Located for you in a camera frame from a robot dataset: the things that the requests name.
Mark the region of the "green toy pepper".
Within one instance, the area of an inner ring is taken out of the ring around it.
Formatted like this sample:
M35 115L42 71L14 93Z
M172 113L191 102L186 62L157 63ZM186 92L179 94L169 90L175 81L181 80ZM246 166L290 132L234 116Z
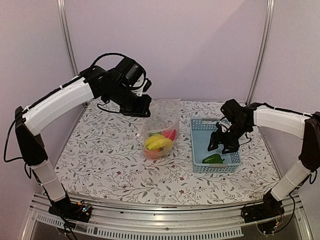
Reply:
M203 164L223 164L224 158L220 154L214 153L202 160Z

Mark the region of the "clear zip top bag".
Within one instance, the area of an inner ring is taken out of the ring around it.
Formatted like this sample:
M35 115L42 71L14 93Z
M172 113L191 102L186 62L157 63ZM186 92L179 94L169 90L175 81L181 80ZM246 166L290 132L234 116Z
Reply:
M177 99L159 99L150 104L149 106L150 117L144 119L143 127L140 134L143 155L144 155L143 149L146 149L145 142L147 138L150 137L149 133L163 132L169 129L176 129L176 138L173 141L172 148L162 148L166 152L166 156L170 154L180 133L180 123L179 123L180 103L181 103L181 100L177 98Z

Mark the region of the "yellow toy banana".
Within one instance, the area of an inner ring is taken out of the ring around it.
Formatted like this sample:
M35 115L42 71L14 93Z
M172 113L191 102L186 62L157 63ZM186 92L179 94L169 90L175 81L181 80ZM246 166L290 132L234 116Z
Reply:
M163 135L152 135L146 139L144 146L148 150L154 151L160 148L172 148L173 144L174 142L171 139Z

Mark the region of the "red toy apple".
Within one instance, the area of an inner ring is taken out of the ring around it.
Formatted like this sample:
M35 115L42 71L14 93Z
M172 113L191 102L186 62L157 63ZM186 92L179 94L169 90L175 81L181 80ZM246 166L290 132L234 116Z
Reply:
M171 141L174 141L176 139L177 136L177 130L174 128L168 129L168 130L164 130L161 133L165 138L170 139Z

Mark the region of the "orange toy orange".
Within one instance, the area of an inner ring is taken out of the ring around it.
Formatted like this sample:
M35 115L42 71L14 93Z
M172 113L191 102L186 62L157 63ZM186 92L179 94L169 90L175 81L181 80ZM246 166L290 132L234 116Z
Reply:
M147 159L155 160L166 156L166 152L163 148L158 148L155 150L143 149L143 153Z

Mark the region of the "green toy cabbage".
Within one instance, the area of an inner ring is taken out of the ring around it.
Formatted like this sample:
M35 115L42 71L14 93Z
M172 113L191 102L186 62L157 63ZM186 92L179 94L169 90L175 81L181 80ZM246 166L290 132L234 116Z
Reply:
M149 134L148 134L150 137L151 136L162 136L162 132L160 131L160 132L150 132Z

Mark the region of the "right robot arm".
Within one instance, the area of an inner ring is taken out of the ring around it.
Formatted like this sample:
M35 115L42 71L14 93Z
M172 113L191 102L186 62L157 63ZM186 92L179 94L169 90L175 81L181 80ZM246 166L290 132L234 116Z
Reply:
M277 202L282 201L320 167L320 113L301 113L258 102L241 106L235 99L226 101L220 111L230 122L230 127L223 130L219 123L216 124L217 130L210 135L208 151L223 146L223 154L237 152L240 148L239 138L252 132L254 127L281 131L302 140L298 160L264 195L266 201L258 208L262 218L269 218L278 210Z

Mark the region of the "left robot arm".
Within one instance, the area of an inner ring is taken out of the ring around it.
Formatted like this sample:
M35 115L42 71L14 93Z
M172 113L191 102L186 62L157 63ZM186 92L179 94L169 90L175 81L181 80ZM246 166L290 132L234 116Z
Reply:
M122 115L149 117L151 97L147 94L137 95L133 87L145 75L146 71L138 63L129 66L118 64L109 70L95 65L81 71L39 103L15 111L15 135L22 158L63 217L70 217L74 213L74 205L66 200L67 193L48 160L41 137L42 130L73 108L97 98L119 105Z

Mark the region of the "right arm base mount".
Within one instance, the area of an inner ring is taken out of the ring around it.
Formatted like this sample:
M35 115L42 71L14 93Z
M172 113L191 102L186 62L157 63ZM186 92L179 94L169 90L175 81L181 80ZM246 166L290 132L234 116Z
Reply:
M273 198L266 198L262 203L245 205L240 212L240 216L245 223L262 221L269 218L275 218L285 213L281 201Z

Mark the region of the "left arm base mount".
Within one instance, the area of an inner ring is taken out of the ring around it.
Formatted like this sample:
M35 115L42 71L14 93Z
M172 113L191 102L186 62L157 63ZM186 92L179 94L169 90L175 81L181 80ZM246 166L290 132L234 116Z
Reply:
M78 222L88 223L92 214L92 205L83 200L74 203L68 197L59 201L52 201L48 212L56 215L61 219L75 220Z

